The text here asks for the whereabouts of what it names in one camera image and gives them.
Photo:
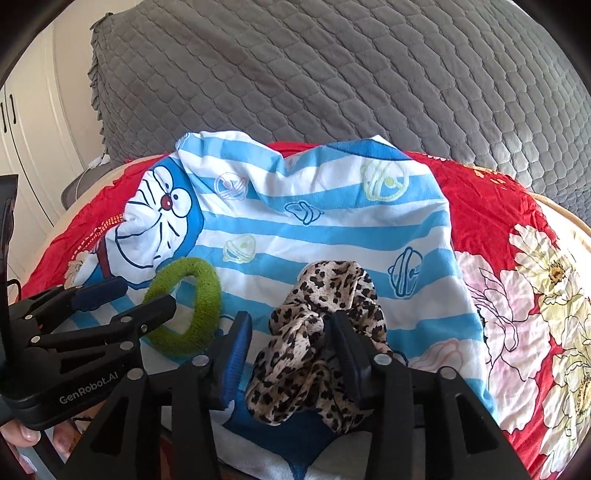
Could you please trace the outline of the person's left hand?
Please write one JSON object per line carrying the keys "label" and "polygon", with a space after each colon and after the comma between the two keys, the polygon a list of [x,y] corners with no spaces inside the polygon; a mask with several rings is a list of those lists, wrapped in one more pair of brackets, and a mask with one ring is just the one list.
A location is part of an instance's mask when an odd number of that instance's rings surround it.
{"label": "person's left hand", "polygon": [[[61,458],[65,460],[69,458],[103,405],[104,402],[100,402],[53,428],[51,442]],[[1,434],[26,474],[30,478],[36,479],[34,465],[26,456],[20,453],[20,449],[34,447],[40,441],[41,433],[25,427],[18,420],[11,420],[1,427]]]}

